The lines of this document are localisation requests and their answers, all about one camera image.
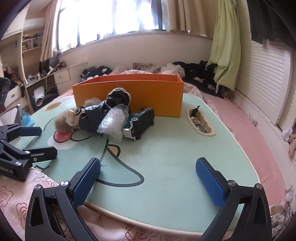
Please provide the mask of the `green toy car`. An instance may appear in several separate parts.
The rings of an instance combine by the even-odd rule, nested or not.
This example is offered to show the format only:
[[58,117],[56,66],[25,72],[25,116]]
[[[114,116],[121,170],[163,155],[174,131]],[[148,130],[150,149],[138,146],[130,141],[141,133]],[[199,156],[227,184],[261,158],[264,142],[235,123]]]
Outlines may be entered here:
[[132,140],[140,140],[142,134],[154,125],[154,109],[152,107],[140,108],[141,113],[131,113],[123,128],[123,135]]

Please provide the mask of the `blue plastic object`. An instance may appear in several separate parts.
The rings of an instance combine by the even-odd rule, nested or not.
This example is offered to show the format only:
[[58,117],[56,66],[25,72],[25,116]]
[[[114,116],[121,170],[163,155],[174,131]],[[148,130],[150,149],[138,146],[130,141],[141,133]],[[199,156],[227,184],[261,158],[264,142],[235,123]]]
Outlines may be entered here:
[[36,122],[31,118],[31,116],[25,111],[21,111],[22,124],[25,127],[32,127]]

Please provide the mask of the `white drawer cabinet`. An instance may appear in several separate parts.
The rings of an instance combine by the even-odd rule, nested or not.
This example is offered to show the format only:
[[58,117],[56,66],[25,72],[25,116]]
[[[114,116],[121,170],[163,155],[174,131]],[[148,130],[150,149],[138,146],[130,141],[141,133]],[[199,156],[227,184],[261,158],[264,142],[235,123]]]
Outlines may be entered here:
[[80,80],[81,73],[88,68],[88,63],[71,65],[54,73],[55,84],[60,95],[71,89]]

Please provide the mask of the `bubble wrap bundle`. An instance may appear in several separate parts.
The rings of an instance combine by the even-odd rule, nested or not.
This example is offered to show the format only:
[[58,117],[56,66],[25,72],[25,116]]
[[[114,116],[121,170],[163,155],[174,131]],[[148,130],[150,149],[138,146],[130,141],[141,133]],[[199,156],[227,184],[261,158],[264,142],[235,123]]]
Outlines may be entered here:
[[97,132],[110,139],[121,142],[123,127],[129,117],[128,106],[119,104],[112,108],[98,126]]

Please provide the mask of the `mint green lap table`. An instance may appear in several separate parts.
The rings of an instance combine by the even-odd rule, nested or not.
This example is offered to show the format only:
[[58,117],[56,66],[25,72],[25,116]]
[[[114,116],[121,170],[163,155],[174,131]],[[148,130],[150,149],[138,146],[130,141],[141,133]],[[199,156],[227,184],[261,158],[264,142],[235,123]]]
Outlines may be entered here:
[[77,131],[61,142],[53,138],[56,116],[75,106],[72,97],[33,114],[39,137],[19,137],[20,149],[54,146],[53,161],[39,162],[57,183],[70,180],[96,157],[101,172],[85,205],[116,220],[155,232],[200,237],[218,212],[196,174],[204,157],[228,180],[242,186],[259,182],[255,168],[227,127],[198,97],[184,94],[181,116],[156,116],[137,140],[108,140]]

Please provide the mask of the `pink floral duvet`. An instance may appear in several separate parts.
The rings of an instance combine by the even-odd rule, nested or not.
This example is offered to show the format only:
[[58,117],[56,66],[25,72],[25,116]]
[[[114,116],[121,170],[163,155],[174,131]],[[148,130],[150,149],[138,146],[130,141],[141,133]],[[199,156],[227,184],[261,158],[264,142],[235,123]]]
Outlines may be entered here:
[[116,67],[110,75],[118,74],[169,74],[177,75],[183,79],[185,77],[185,70],[180,65],[173,65],[168,63],[164,66],[154,66],[153,64],[133,63],[133,67],[128,69],[126,66],[120,65]]

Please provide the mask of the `orange cardboard box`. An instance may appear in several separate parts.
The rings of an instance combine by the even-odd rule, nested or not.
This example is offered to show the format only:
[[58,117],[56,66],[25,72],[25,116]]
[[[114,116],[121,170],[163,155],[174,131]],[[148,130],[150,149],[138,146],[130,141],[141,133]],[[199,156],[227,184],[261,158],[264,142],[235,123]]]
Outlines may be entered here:
[[184,82],[169,74],[119,74],[106,75],[73,85],[77,106],[87,99],[105,100],[111,90],[121,87],[131,95],[133,113],[141,106],[152,107],[156,116],[179,118],[181,116]]

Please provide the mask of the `white louvered closet door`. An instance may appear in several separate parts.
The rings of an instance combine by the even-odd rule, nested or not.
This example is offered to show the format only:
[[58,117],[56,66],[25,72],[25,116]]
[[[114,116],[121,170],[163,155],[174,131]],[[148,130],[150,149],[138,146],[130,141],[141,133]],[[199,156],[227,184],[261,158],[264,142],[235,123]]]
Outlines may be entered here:
[[279,41],[251,39],[247,1],[237,1],[241,61],[236,89],[277,125],[284,110],[292,78],[292,48]]

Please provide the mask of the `black clothes pile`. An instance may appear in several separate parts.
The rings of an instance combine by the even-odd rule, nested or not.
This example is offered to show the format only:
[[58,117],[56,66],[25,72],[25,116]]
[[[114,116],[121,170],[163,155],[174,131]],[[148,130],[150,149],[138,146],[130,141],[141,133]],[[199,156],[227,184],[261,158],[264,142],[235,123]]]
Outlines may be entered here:
[[180,65],[184,71],[185,76],[182,80],[185,83],[196,86],[200,91],[210,94],[212,96],[220,97],[224,99],[227,96],[226,88],[223,86],[218,87],[214,80],[215,72],[217,69],[217,64],[207,65],[207,61],[200,61],[197,63],[184,63],[184,62],[174,62],[173,65]]

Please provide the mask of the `light green hanging cloth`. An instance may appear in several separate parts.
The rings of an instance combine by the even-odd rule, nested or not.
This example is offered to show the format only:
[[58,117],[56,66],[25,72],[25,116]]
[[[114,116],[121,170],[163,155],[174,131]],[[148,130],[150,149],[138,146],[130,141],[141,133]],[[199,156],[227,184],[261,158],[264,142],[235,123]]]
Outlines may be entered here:
[[217,18],[208,65],[216,64],[216,90],[235,89],[241,60],[240,29],[236,1],[218,1]]

